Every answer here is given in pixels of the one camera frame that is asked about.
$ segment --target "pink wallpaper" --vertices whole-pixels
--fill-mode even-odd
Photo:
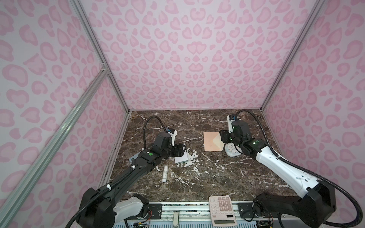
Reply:
[[[106,78],[10,227],[64,227],[97,188],[124,116]]]
[[[0,207],[100,68],[67,0],[0,2]]]
[[[363,210],[364,11],[364,1],[329,1],[264,111],[285,157],[339,183]],[[353,220],[350,201],[336,197],[338,221]]]
[[[82,0],[131,109],[260,107],[312,0]]]

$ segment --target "glue stick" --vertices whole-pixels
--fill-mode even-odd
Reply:
[[[162,182],[165,183],[167,182],[167,169],[169,168],[169,166],[164,166],[164,172],[162,174]]]

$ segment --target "wire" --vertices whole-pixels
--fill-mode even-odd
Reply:
[[[150,210],[149,212],[150,212],[150,217],[148,218],[148,226],[151,225],[151,217],[152,217],[152,211]]]
[[[167,133],[167,130],[166,130],[164,124],[162,123],[162,120],[158,116],[150,116],[150,117],[148,117],[148,119],[146,120],[145,124],[143,125],[143,148],[144,149],[146,149],[146,145],[147,145],[147,143],[146,143],[146,126],[148,124],[148,121],[150,121],[152,118],[156,118],[160,122],[160,124],[162,126],[162,129]]]
[[[273,215],[271,214],[271,212],[270,212],[270,215],[271,215],[271,219],[273,220],[273,224],[271,224],[271,226],[274,226],[274,217],[273,217]]]
[[[244,214],[246,214],[247,212],[252,212],[252,218],[250,220],[247,220],[246,218],[243,218],[246,222],[251,222],[253,220],[253,218],[255,217],[255,212],[253,210],[245,210],[244,212],[242,212],[242,216]]]
[[[241,151],[239,151],[238,149],[237,149],[237,147],[236,147],[236,145],[235,144],[233,144],[234,145],[234,148],[236,149],[236,151],[238,151],[240,154],[243,154],[244,155],[244,153],[243,152],[241,152]]]
[[[113,183],[110,183],[110,188],[113,189],[114,187],[116,187],[118,184],[120,184],[125,178],[127,178],[132,171],[134,170],[134,168],[130,168],[129,171],[124,174],[122,177],[120,177],[118,180],[116,180]],[[109,191],[109,188],[105,188],[104,190],[100,191],[98,194],[96,194],[94,197],[92,197],[89,201],[87,201],[80,210],[78,210],[78,212],[76,212],[74,214],[74,216],[70,219],[70,221],[67,223],[67,225],[65,226],[65,228],[70,228],[71,225],[73,224],[73,222],[77,219],[77,217],[81,214],[81,212],[83,210],[85,210],[88,206],[90,206],[91,204],[93,204],[99,197],[103,196],[105,193],[107,193]]]
[[[281,221],[281,216],[282,216],[283,214],[282,213],[279,213],[279,215],[278,215],[278,220],[279,220],[279,224],[280,224],[280,226],[281,226],[281,228],[285,228],[284,227],[284,225],[283,225],[283,222]]]
[[[351,196],[346,190],[344,190],[343,188],[341,188],[339,185],[335,184],[334,182],[330,181],[329,179],[315,173],[315,172],[312,172],[306,168],[303,168],[301,166],[298,166],[286,159],[284,159],[283,157],[279,156],[279,154],[272,148],[270,142],[269,142],[269,139],[268,137],[266,136],[266,133],[265,133],[265,130],[264,128],[262,127],[261,123],[260,123],[260,120],[257,118],[257,116],[251,112],[250,110],[247,110],[247,109],[242,109],[242,110],[239,110],[236,114],[236,117],[238,118],[238,115],[241,113],[241,112],[247,112],[249,114],[251,114],[254,119],[256,120],[257,124],[259,125],[259,127],[261,128],[261,131],[262,131],[262,134],[264,135],[264,138],[266,140],[266,143],[268,144],[268,147],[270,148],[271,152],[275,155],[275,157],[277,157],[280,161],[288,164],[288,165],[291,165],[303,172],[306,172],[306,173],[309,173],[310,175],[312,176],[315,176],[316,178],[318,179],[321,179],[327,183],[329,183],[331,186],[333,186],[335,189],[339,190],[342,194],[344,194],[350,201],[351,203],[355,206],[355,209],[356,209],[356,218],[349,222],[349,223],[332,223],[332,222],[327,222],[325,221],[323,224],[325,225],[329,225],[329,226],[333,226],[333,227],[343,227],[343,228],[346,228],[346,227],[354,227],[358,224],[361,223],[362,221],[362,218],[363,218],[363,213],[362,213],[362,209],[359,205],[359,203],[355,200],[355,198],[353,196]]]
[[[129,225],[128,225],[128,222],[127,222],[127,219],[124,219],[124,223],[126,224],[126,228],[129,228]]]
[[[152,211],[151,211],[151,210],[149,210],[149,211],[147,211],[147,213],[148,213],[150,216],[148,216],[148,218],[144,221],[144,223],[145,223],[145,222],[147,222],[147,220],[149,220],[149,219],[151,218]]]

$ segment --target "brown marble surface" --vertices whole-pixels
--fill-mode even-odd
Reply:
[[[277,150],[262,114],[259,110],[253,111],[259,116],[270,143]],[[134,193],[143,194],[151,202],[207,201],[213,195],[230,195],[234,201],[252,200],[262,192],[294,196],[295,192],[280,177],[250,157],[240,155],[230,158],[224,151],[204,151],[203,132],[228,129],[227,115],[236,112],[237,110],[133,111],[111,179],[126,169],[128,159],[143,148],[142,128],[146,118],[151,115],[160,117],[166,127],[178,131],[175,142],[186,144],[190,162],[175,164],[173,158],[163,161],[157,166],[158,169],[135,183],[123,199]],[[241,113],[240,118],[249,123],[253,137],[264,139],[253,117]],[[152,119],[147,126],[147,144],[153,142],[158,131],[161,131],[160,123]],[[164,165],[169,166],[166,183],[162,183]]]

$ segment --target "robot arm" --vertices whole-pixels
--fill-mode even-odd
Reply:
[[[282,178],[298,196],[276,196],[262,193],[254,199],[256,215],[279,212],[299,217],[305,224],[317,228],[336,210],[332,186],[303,172],[276,157],[269,146],[259,138],[252,138],[249,126],[235,115],[227,116],[228,130],[221,130],[224,143],[234,143],[243,154],[265,165]]]
[[[149,201],[143,196],[137,194],[129,200],[119,201],[135,182],[151,172],[162,160],[168,159],[169,156],[183,156],[186,150],[185,145],[182,143],[173,144],[174,137],[172,138],[172,135],[176,136],[177,131],[169,129],[168,132],[160,132],[151,148],[145,148],[138,154],[138,157],[131,165],[131,168],[134,168],[132,172],[129,168],[107,185],[100,187],[98,190],[90,188],[84,193],[80,208],[99,192],[109,189],[106,194],[81,212],[76,219],[79,225],[83,228],[111,228],[115,223],[130,216],[141,218],[146,216]],[[114,186],[113,183],[118,183],[118,180],[122,177],[125,177],[124,180],[111,188],[111,186]]]

